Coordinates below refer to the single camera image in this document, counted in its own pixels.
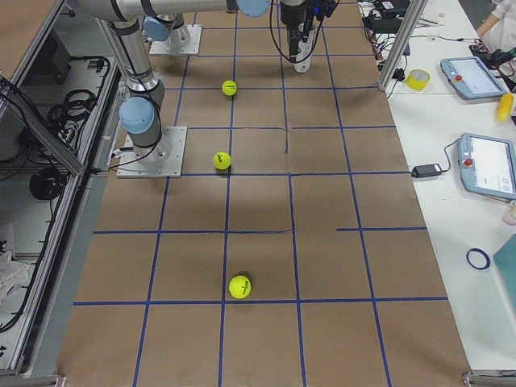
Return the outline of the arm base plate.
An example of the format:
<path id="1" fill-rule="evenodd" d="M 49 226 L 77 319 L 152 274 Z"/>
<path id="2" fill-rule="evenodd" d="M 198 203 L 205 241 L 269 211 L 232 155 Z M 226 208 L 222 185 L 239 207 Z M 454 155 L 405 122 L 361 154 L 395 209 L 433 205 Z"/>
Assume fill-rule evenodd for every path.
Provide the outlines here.
<path id="1" fill-rule="evenodd" d="M 202 25 L 185 24 L 177 29 L 165 28 L 152 35 L 151 56 L 197 55 L 200 48 Z"/>
<path id="2" fill-rule="evenodd" d="M 119 178 L 180 177 L 184 160 L 187 127 L 164 127 L 156 149 L 146 155 L 141 149 L 123 152 L 117 168 Z"/>

